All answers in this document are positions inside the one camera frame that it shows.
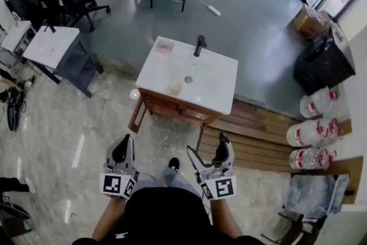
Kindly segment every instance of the faucet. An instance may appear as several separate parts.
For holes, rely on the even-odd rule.
[[[197,42],[196,42],[196,48],[195,48],[195,52],[194,55],[196,57],[200,56],[200,52],[201,52],[201,48],[206,48],[207,44],[205,42],[205,37],[203,35],[199,35],[197,36]]]

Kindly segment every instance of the wooden cabinet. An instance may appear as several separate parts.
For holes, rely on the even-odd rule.
[[[204,128],[222,116],[217,111],[193,103],[166,96],[146,89],[139,89],[140,98],[128,127],[135,133],[143,122],[148,110],[150,114],[161,114],[184,122],[193,123]]]

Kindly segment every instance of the sink vanity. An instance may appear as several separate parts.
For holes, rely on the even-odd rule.
[[[140,97],[132,131],[139,131],[146,110],[201,127],[231,113],[238,61],[206,49],[195,52],[195,46],[157,38],[136,81]]]

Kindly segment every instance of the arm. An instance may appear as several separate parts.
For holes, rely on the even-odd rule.
[[[233,218],[225,199],[212,200],[210,207],[215,228],[234,239],[242,236],[241,229]]]
[[[14,82],[12,82],[8,79],[5,79],[5,78],[1,77],[0,81],[7,84],[7,85],[9,85],[9,86],[11,86],[11,87],[15,87],[19,92],[22,92],[21,87],[19,87],[18,85],[16,85],[16,83],[14,83]]]
[[[96,228],[93,231],[92,239],[102,240],[114,228],[125,211],[126,200],[111,198],[106,210],[103,212]]]

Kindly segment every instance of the marble tile floor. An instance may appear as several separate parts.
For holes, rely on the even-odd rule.
[[[33,74],[28,69],[20,73]],[[11,202],[32,217],[33,231],[13,238],[15,244],[71,244],[91,236],[109,198],[99,192],[99,173],[110,144],[125,133],[136,100],[130,98],[136,74],[121,64],[108,63],[89,89],[88,99],[67,81],[55,84],[39,76],[27,94],[27,108],[16,133],[0,122],[0,175],[29,177],[36,193],[9,192]],[[146,115],[135,140],[135,166],[160,176],[168,160],[179,157],[182,174],[200,190],[186,145],[195,146],[199,128],[161,116]],[[79,160],[76,150],[83,145]],[[236,197],[228,200],[246,235],[277,238],[287,222],[277,215],[287,193],[288,174],[235,168]],[[65,211],[70,203],[70,211]]]

